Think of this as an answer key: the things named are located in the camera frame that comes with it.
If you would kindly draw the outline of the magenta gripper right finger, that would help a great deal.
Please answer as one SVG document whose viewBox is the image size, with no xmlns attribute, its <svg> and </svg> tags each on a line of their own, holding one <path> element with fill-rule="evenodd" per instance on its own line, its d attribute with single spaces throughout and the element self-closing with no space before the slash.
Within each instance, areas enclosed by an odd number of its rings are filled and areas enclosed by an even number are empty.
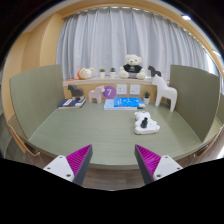
<svg viewBox="0 0 224 224">
<path fill-rule="evenodd" d="M 182 169 L 170 156 L 159 156 L 140 145 L 135 145 L 134 154 L 145 184 L 150 184 Z"/>
</svg>

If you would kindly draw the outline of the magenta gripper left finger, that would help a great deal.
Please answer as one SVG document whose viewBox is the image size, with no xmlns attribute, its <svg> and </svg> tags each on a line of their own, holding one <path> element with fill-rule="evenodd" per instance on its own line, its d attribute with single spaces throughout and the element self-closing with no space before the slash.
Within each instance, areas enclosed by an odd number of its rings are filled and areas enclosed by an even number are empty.
<svg viewBox="0 0 224 224">
<path fill-rule="evenodd" d="M 92 155 L 92 145 L 87 145 L 68 156 L 57 156 L 44 170 L 81 186 Z"/>
</svg>

